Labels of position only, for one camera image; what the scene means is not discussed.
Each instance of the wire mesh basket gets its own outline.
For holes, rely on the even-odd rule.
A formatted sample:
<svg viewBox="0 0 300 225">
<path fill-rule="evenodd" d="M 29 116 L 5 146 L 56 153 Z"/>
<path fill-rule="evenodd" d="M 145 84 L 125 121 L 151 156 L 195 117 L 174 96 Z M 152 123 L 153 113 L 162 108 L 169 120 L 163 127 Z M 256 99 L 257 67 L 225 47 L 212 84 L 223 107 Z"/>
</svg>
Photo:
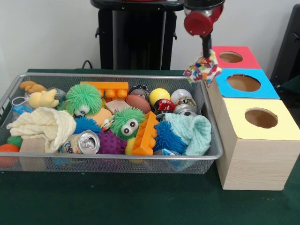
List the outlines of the wire mesh basket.
<svg viewBox="0 0 300 225">
<path fill-rule="evenodd" d="M 211 122 L 210 148 L 203 156 L 133 156 L 133 155 L 87 155 L 59 153 L 0 152 L 0 171 L 43 172 L 114 172 L 114 173 L 198 173 L 204 174 L 215 159 L 223 154 L 222 142 L 212 112 L 205 84 L 189 84 L 183 76 L 150 75 L 87 75 L 26 73 L 14 79 L 0 101 L 0 145 L 10 136 L 6 129 L 13 119 L 11 101 L 24 96 L 19 89 L 23 81 L 34 81 L 47 88 L 56 87 L 67 92 L 80 81 L 128 82 L 132 87 L 145 84 L 150 90 L 165 88 L 169 93 L 176 89 L 188 90 L 197 103 L 198 114 Z"/>
</svg>

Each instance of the red ball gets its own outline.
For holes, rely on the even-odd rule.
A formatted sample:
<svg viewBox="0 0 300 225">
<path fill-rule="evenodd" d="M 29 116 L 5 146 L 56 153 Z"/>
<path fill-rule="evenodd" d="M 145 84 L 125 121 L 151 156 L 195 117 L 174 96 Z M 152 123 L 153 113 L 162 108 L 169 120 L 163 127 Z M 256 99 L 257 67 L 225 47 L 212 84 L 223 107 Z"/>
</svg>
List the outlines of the red ball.
<svg viewBox="0 0 300 225">
<path fill-rule="evenodd" d="M 125 101 L 128 105 L 142 110 L 144 114 L 151 111 L 149 102 L 139 95 L 127 95 Z"/>
</svg>

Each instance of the light blue knitted hat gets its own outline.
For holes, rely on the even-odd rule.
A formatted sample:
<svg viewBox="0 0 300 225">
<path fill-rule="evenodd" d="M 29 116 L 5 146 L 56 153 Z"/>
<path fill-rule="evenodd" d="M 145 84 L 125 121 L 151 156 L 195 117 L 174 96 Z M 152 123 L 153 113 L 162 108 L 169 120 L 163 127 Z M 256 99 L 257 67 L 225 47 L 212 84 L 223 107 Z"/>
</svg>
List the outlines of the light blue knitted hat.
<svg viewBox="0 0 300 225">
<path fill-rule="evenodd" d="M 171 123 L 174 134 L 187 145 L 187 156 L 201 156 L 210 147 L 211 125 L 206 117 L 166 113 L 165 120 Z"/>
</svg>

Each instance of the green fuzzy toy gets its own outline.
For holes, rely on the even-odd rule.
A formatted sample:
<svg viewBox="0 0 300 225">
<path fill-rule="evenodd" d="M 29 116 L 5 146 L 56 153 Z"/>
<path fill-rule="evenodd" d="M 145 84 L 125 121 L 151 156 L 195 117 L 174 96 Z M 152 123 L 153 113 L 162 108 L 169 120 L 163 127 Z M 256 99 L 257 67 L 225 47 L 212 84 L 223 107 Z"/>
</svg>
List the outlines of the green fuzzy toy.
<svg viewBox="0 0 300 225">
<path fill-rule="evenodd" d="M 8 144 L 13 144 L 14 146 L 17 146 L 19 149 L 21 148 L 22 142 L 23 142 L 23 139 L 20 136 L 9 137 L 7 139 Z"/>
<path fill-rule="evenodd" d="M 100 111 L 102 105 L 100 91 L 87 83 L 70 88 L 66 99 L 66 110 L 76 116 L 93 116 Z"/>
<path fill-rule="evenodd" d="M 129 140 L 136 136 L 141 122 L 145 120 L 145 114 L 141 110 L 132 107 L 125 108 L 115 113 L 111 131 L 121 139 Z"/>
</svg>

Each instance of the orange ball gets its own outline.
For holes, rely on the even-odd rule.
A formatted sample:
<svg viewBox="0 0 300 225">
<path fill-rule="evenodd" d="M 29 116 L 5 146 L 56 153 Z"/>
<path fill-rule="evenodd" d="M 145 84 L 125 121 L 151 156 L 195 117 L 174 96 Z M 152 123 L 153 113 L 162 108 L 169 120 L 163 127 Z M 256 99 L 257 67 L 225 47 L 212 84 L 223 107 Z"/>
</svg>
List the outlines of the orange ball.
<svg viewBox="0 0 300 225">
<path fill-rule="evenodd" d="M 19 152 L 19 148 L 13 144 L 4 144 L 0 146 L 0 151 Z M 0 166 L 11 167 L 18 162 L 18 157 L 2 156 L 0 157 Z"/>
</svg>

